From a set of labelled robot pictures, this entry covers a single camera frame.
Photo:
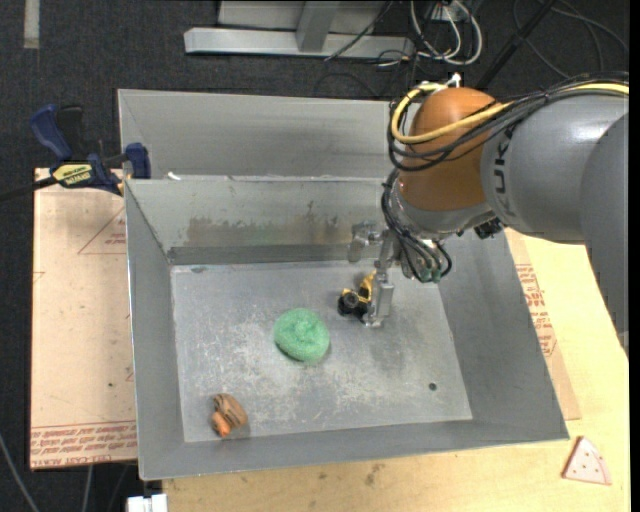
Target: brown toy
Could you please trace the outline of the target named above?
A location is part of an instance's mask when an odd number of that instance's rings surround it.
[[[213,397],[216,412],[211,416],[213,429],[220,437],[226,437],[234,429],[245,425],[249,418],[238,401],[227,393]]]

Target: wooden table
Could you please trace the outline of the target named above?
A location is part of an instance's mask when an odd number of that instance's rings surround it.
[[[163,482],[171,512],[630,510],[629,364],[583,246],[527,239],[582,419],[571,439]],[[561,477],[578,436],[611,486]]]

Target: orange object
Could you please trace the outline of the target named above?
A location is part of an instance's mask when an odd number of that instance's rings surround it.
[[[455,123],[477,112],[494,101],[494,98],[467,87],[451,87],[435,92],[424,101],[416,113],[410,134],[431,132]],[[428,142],[414,144],[417,153],[436,150],[454,142],[474,125],[461,127]],[[456,158],[478,146],[457,160],[444,160],[423,171],[400,171],[398,184],[406,201],[422,210],[450,211],[469,208],[485,202],[480,180],[480,156],[482,142],[487,134],[480,135],[457,147],[449,156]],[[403,165],[419,167],[425,162],[419,158],[405,158]]]
[[[213,429],[220,437],[226,437],[234,429],[245,425],[249,420],[240,403],[228,393],[219,393],[213,397],[216,411],[211,416]]]

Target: black and yellow object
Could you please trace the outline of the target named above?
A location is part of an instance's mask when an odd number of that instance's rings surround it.
[[[358,291],[345,288],[338,299],[338,313],[342,316],[355,315],[362,319],[369,309],[371,297],[373,294],[373,278],[375,270],[365,277],[358,287]]]
[[[51,176],[63,187],[79,188],[91,184],[95,171],[89,162],[69,162],[52,171]]]

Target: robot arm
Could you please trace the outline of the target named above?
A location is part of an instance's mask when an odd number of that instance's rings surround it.
[[[481,238],[503,224],[585,243],[628,351],[628,95],[626,74],[585,75],[506,102],[456,80],[409,91],[392,111],[396,169],[382,199],[404,274],[437,282],[451,269],[444,241],[471,228]]]

